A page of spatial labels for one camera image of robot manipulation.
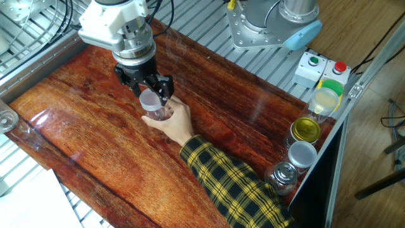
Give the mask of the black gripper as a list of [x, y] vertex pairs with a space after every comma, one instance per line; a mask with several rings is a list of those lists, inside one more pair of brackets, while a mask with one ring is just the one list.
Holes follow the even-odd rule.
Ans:
[[146, 85], [152, 90], [158, 96], [162, 106], [165, 106], [173, 96], [173, 77], [171, 75], [158, 75], [155, 57], [136, 66], [117, 63], [114, 67], [114, 73], [120, 84], [127, 86], [137, 98], [141, 94], [139, 84]]

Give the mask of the bare person's hand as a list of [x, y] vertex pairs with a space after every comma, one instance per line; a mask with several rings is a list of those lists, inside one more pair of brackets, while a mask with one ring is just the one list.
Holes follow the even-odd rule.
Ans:
[[183, 146], [194, 136], [190, 108], [176, 96], [172, 96], [167, 104], [173, 112], [170, 118], [163, 121], [157, 121], [147, 116], [142, 116], [142, 120], [148, 126], [162, 131], [171, 140]]

